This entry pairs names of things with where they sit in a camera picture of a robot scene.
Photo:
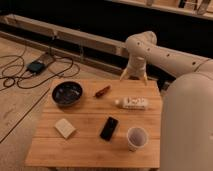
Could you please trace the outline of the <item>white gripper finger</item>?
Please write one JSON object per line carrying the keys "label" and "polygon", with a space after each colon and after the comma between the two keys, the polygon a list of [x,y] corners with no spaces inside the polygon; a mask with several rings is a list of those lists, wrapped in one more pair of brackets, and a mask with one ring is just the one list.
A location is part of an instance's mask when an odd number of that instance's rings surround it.
{"label": "white gripper finger", "polygon": [[145,85],[147,85],[148,78],[147,78],[147,74],[146,74],[146,73],[144,74],[143,79],[144,79],[144,83],[145,83]]}
{"label": "white gripper finger", "polygon": [[120,76],[120,81],[122,81],[123,79],[125,79],[128,76],[127,74],[127,69],[124,69],[121,76]]}

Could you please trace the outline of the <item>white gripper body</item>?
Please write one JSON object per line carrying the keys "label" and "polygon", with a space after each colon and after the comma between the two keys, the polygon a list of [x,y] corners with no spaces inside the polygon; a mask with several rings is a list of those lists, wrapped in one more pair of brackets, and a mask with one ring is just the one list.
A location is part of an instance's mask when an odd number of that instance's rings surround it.
{"label": "white gripper body", "polygon": [[130,56],[126,69],[130,76],[143,76],[146,72],[146,60],[139,56]]}

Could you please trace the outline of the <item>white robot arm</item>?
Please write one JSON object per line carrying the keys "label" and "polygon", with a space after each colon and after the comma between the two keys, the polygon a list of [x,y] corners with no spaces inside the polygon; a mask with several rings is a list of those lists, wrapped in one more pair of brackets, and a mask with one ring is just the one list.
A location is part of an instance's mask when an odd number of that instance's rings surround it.
{"label": "white robot arm", "polygon": [[213,171],[213,59],[161,47],[152,31],[125,41],[122,76],[146,79],[152,64],[175,80],[163,99],[160,171]]}

